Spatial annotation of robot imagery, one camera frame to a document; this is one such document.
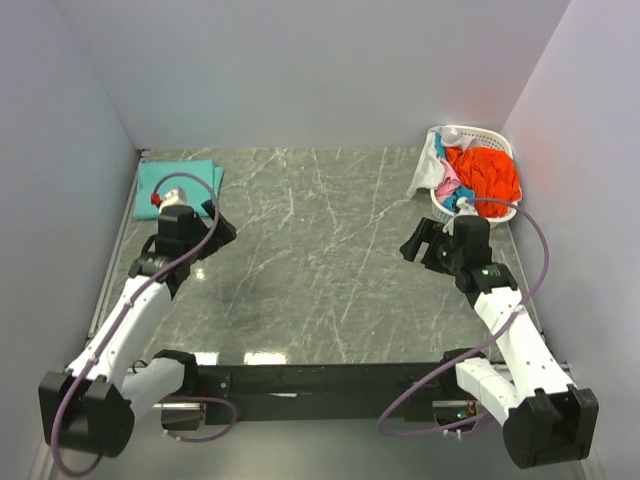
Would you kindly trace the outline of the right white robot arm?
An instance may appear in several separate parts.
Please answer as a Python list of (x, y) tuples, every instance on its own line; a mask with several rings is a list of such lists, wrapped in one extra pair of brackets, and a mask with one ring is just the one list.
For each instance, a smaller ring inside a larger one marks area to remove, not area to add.
[(400, 252), (447, 274), (487, 327), (511, 374), (505, 378), (475, 347), (439, 374), (444, 395), (470, 394), (501, 425), (506, 450), (522, 469), (583, 460), (590, 454), (599, 403), (578, 388), (554, 359), (526, 309), (528, 297), (503, 263), (492, 258), (489, 222), (457, 215), (449, 223), (420, 220)]

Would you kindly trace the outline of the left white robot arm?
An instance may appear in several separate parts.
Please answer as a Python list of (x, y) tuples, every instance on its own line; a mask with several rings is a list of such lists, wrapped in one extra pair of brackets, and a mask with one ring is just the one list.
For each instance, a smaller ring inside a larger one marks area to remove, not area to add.
[(193, 399), (200, 388), (195, 354), (162, 350), (131, 375), (137, 350), (155, 327), (194, 263), (236, 237), (217, 203), (202, 205), (212, 223), (184, 203), (162, 208), (157, 231), (132, 262), (114, 309), (85, 349), (62, 371), (47, 373), (38, 387), (46, 443), (55, 453), (70, 449), (116, 457), (136, 421), (161, 400)]

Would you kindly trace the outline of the teal t shirt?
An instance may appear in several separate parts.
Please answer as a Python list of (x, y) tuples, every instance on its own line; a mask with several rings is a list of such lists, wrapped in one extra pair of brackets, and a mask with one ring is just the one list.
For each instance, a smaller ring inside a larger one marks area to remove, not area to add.
[[(142, 162), (138, 168), (138, 182), (135, 196), (133, 218), (135, 220), (155, 220), (159, 210), (151, 203), (151, 196), (157, 184), (167, 175), (188, 173), (207, 183), (216, 197), (225, 175), (225, 169), (218, 166), (214, 159), (191, 161)], [(210, 200), (210, 193), (196, 180), (184, 176), (171, 177), (164, 181), (158, 194), (164, 195), (172, 188), (179, 187), (186, 194), (187, 204), (201, 217), (208, 217), (202, 203)]]

